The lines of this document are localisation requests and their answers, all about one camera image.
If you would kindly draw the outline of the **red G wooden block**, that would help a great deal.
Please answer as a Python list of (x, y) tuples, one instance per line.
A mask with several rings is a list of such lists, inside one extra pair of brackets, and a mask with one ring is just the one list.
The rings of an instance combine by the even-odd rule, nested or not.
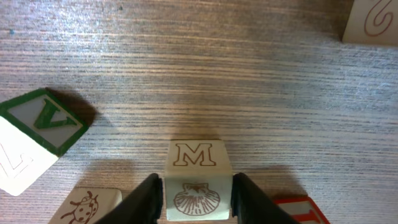
[(229, 218), (233, 171), (222, 140), (171, 140), (164, 183), (168, 221)]

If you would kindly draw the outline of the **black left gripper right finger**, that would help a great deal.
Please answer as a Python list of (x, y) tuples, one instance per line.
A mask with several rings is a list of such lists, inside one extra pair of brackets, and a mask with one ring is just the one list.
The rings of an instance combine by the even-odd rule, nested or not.
[(233, 175), (231, 208), (238, 224), (299, 224), (244, 173)]

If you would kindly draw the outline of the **red M wooden block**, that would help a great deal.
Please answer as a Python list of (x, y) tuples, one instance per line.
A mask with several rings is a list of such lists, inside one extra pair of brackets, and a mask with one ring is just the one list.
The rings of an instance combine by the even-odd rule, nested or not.
[(308, 196), (279, 199), (274, 203), (301, 224), (330, 224), (326, 216)]

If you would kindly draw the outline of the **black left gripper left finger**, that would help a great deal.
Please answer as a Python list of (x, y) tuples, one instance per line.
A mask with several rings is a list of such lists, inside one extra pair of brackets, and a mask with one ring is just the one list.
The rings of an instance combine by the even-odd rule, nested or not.
[(152, 173), (95, 224), (157, 224), (162, 206), (162, 179)]

